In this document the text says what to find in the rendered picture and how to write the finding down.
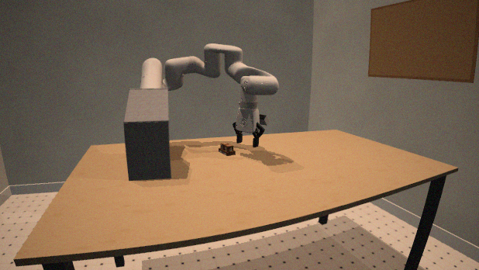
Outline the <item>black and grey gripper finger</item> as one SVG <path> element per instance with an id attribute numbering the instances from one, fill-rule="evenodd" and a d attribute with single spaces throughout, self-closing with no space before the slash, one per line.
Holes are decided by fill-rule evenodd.
<path id="1" fill-rule="evenodd" d="M 242 131 L 238 131 L 236 129 L 236 123 L 233 123 L 234 130 L 236 131 L 236 142 L 237 143 L 242 143 L 243 142 L 243 134 Z"/>
<path id="2" fill-rule="evenodd" d="M 257 131 L 257 128 L 260 130 L 260 132 Z M 253 132 L 253 147 L 258 147 L 259 145 L 259 137 L 263 134 L 263 132 L 265 131 L 265 129 L 259 124 L 257 123 L 257 128 L 255 130 L 255 132 Z"/>

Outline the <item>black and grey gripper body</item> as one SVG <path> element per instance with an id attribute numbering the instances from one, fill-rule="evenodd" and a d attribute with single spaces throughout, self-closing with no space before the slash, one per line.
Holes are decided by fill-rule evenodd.
<path id="1" fill-rule="evenodd" d="M 236 129 L 238 131 L 253 133 L 256 130 L 257 123 L 260 124 L 259 110 L 238 108 L 236 115 Z"/>

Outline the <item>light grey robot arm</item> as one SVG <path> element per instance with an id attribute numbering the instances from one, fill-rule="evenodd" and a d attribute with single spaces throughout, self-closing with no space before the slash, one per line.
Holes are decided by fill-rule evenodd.
<path id="1" fill-rule="evenodd" d="M 166 61 L 164 80 L 161 62 L 156 58 L 145 60 L 142 66 L 140 88 L 176 90 L 184 84 L 184 74 L 190 73 L 217 78 L 221 74 L 222 66 L 220 53 L 225 54 L 227 75 L 240 83 L 240 108 L 256 109 L 258 95 L 273 95 L 277 92 L 279 88 L 277 79 L 265 71 L 243 64 L 243 51 L 240 48 L 215 43 L 204 47 L 205 64 L 197 57 L 181 57 Z M 247 78 L 248 76 L 250 77 Z"/>

